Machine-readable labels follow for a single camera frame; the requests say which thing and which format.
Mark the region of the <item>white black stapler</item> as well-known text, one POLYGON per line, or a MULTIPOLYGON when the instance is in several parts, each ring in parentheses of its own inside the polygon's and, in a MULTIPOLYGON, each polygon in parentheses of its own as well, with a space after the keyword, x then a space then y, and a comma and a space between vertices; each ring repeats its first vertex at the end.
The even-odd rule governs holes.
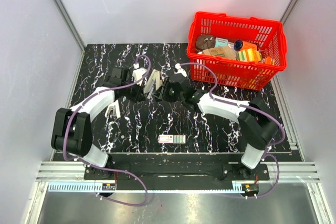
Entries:
POLYGON ((153 69, 144 86, 143 93, 147 99, 152 98, 154 101, 160 102, 163 100, 166 84, 166 81, 162 80, 161 72, 153 69))

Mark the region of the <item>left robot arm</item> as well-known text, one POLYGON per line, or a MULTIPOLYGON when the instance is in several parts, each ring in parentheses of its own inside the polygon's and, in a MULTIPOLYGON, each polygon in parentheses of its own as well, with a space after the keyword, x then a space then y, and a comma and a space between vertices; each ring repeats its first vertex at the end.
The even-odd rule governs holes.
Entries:
POLYGON ((51 137, 51 147, 65 153, 64 159, 78 157, 96 166, 101 179, 112 177, 114 168, 109 155, 93 144, 91 122, 105 108, 112 108, 121 97, 133 102, 144 101, 142 80, 148 75, 145 68, 133 70, 114 67, 94 92, 68 109, 57 110, 51 137))

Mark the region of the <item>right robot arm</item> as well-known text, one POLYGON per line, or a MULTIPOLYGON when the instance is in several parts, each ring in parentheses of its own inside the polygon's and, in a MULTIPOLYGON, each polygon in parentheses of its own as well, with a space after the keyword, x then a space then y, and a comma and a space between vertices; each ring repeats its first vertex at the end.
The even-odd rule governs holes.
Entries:
POLYGON ((182 74, 164 80, 152 94, 156 102, 180 102, 187 109, 202 114, 216 115, 239 124, 247 145, 241 158, 239 175, 250 180, 257 175, 257 165, 264 157, 270 141, 279 131, 280 124, 270 115, 264 101, 235 101, 191 87, 182 74))

